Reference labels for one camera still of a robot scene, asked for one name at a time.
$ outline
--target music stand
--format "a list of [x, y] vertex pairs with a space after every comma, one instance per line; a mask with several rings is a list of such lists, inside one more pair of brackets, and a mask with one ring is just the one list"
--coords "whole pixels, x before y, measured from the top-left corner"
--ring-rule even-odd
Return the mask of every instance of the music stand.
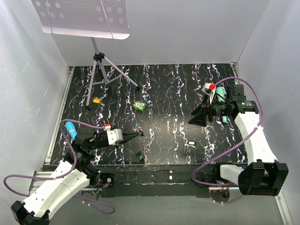
[[[139, 90], [140, 87], [100, 52], [95, 38], [126, 39], [129, 37], [126, 0], [31, 0], [43, 25], [43, 32], [90, 37], [94, 46], [93, 69], [89, 84], [86, 109], [89, 109], [92, 86], [109, 84], [125, 77]], [[102, 60], [107, 61], [120, 75], [108, 80]], [[94, 82], [99, 65], [104, 81]]]

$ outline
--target green dice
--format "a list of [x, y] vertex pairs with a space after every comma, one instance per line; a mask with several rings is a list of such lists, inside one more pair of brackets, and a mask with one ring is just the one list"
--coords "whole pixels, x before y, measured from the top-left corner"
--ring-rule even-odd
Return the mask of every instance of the green dice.
[[133, 107], [135, 108], [135, 110], [140, 110], [140, 111], [144, 112], [146, 104], [143, 102], [137, 101], [133, 104]]

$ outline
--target green object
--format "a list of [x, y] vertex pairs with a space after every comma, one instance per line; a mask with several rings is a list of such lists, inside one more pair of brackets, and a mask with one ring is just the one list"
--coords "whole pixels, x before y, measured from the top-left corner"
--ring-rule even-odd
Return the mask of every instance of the green object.
[[[216, 93], [219, 94], [220, 96], [222, 96], [224, 98], [225, 96], [225, 91], [223, 87], [218, 87], [216, 89]], [[219, 95], [217, 95], [217, 99], [219, 102], [224, 102], [224, 99], [222, 99]], [[227, 116], [222, 116], [222, 121], [223, 123], [227, 123]]]
[[139, 110], [141, 112], [144, 112], [146, 104], [140, 101], [137, 101], [133, 104], [133, 107], [135, 108], [135, 110]]

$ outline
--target yellow object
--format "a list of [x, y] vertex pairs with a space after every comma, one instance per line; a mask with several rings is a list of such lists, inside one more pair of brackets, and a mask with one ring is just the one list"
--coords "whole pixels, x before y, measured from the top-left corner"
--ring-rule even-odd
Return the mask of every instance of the yellow object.
[[99, 98], [95, 97], [95, 98], [93, 98], [93, 102], [100, 104], [101, 100]]

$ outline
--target marble pattern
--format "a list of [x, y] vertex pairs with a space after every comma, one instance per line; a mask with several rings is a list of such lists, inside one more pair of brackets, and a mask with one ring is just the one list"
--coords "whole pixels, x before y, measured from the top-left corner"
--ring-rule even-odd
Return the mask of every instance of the marble pattern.
[[[105, 69], [109, 78], [118, 75], [112, 67]], [[197, 164], [241, 141], [232, 118], [227, 124], [216, 118], [207, 127], [188, 124], [191, 112], [202, 100], [202, 85], [233, 76], [229, 64], [134, 65], [121, 66], [121, 70], [138, 83], [141, 90], [136, 92], [125, 78], [109, 85], [95, 85], [91, 98], [98, 97], [102, 103], [91, 102], [90, 111], [85, 110], [85, 104], [91, 67], [74, 70], [63, 118], [100, 126], [111, 123], [125, 132], [139, 129], [144, 132], [144, 137], [132, 139], [120, 149], [110, 146], [96, 150], [95, 164], [141, 163], [135, 156], [139, 150], [145, 155], [146, 164]], [[101, 80], [98, 68], [95, 82]], [[224, 85], [232, 83], [234, 81], [229, 80]], [[138, 100], [147, 104], [144, 112], [134, 110], [133, 103]], [[187, 141], [195, 141], [197, 145], [189, 146]], [[58, 133], [51, 164], [57, 165], [66, 151], [66, 142]], [[246, 162], [244, 146], [221, 161]]]

